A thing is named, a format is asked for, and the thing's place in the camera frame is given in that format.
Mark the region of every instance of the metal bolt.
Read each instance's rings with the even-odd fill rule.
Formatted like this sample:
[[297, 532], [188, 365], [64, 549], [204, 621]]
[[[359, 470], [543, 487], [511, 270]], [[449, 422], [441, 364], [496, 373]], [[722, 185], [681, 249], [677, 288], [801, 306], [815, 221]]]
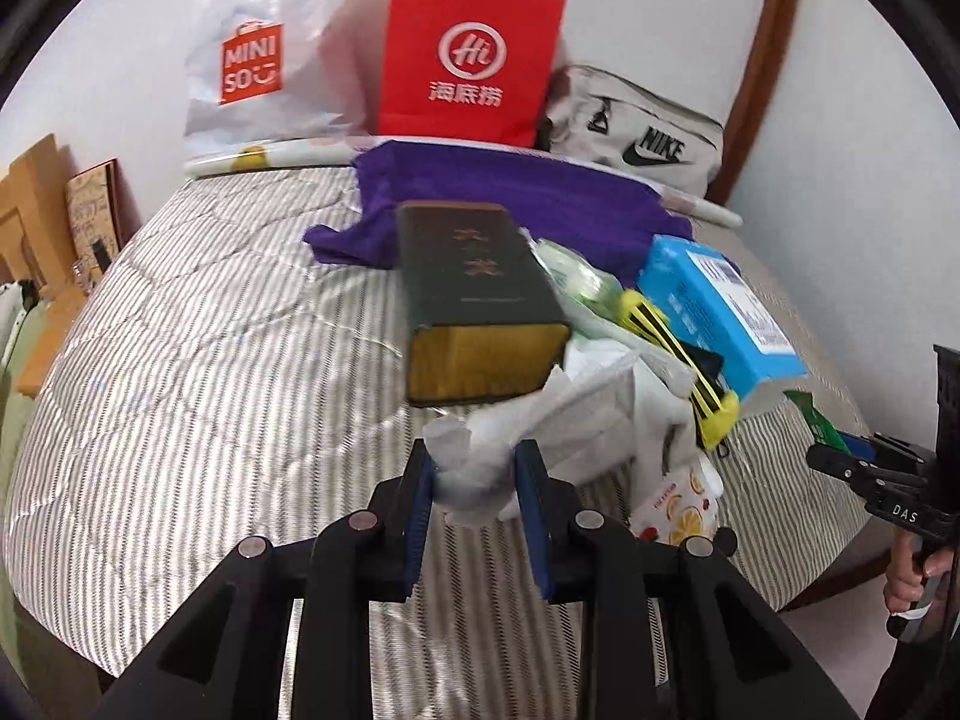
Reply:
[[690, 536], [683, 546], [693, 557], [710, 557], [713, 554], [713, 542], [704, 536]]
[[259, 557], [267, 551], [267, 539], [260, 536], [247, 536], [237, 546], [243, 557]]
[[354, 531], [368, 531], [370, 528], [373, 528], [376, 523], [376, 514], [368, 512], [366, 509], [354, 512], [350, 515], [350, 519], [347, 520], [347, 524], [349, 524]]
[[577, 512], [576, 517], [573, 519], [574, 522], [587, 531], [595, 531], [597, 528], [603, 526], [603, 514], [594, 512], [593, 509], [584, 509], [582, 512]]

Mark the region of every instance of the white wall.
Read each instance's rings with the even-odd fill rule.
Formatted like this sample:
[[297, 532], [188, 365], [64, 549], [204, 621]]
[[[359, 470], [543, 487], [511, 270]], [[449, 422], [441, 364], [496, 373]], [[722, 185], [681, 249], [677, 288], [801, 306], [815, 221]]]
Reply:
[[731, 208], [872, 429], [933, 447], [931, 346], [960, 347], [960, 131], [866, 0], [800, 0]]
[[[362, 0], [361, 74], [376, 104], [388, 0]], [[568, 0], [565, 52], [724, 121], [762, 0]], [[182, 182], [191, 0], [83, 0], [0, 110], [0, 170], [47, 132], [78, 169], [119, 159], [143, 220]]]

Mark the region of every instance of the striped mattress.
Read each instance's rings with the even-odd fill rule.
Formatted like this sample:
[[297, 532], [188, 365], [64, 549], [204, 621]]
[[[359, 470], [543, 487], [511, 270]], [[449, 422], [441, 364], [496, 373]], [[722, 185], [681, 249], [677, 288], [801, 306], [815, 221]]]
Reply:
[[[3, 523], [21, 603], [119, 674], [244, 536], [312, 538], [400, 474], [424, 424], [466, 409], [404, 402], [397, 274], [318, 265], [317, 223], [359, 218], [350, 167], [187, 183], [126, 246], [56, 358], [24, 437]], [[738, 262], [811, 371], [839, 428], [865, 425], [769, 274], [730, 232], [695, 225]], [[812, 474], [785, 400], [741, 420], [714, 457], [738, 568], [774, 607], [866, 521]], [[582, 490], [626, 518], [624, 471]], [[539, 600], [517, 522], [430, 526], [406, 605], [371, 608], [373, 702], [384, 718], [574, 717], [579, 605]], [[295, 613], [281, 700], [289, 709]]]

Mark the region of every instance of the miniso bag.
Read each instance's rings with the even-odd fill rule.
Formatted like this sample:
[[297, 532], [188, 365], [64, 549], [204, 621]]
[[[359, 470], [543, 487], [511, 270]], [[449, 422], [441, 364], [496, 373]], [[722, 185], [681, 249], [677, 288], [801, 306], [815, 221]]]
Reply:
[[637, 84], [571, 65], [553, 84], [550, 151], [703, 197], [720, 170], [723, 127]]
[[378, 135], [533, 146], [566, 0], [391, 0]]
[[350, 0], [194, 0], [186, 148], [363, 134]]

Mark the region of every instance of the white circle logo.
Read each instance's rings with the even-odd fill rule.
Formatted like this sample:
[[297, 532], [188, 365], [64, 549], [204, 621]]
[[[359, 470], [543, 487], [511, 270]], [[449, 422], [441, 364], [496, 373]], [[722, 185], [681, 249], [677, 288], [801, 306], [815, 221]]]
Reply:
[[458, 79], [479, 81], [500, 71], [507, 61], [507, 44], [492, 26], [462, 22], [443, 33], [437, 53]]

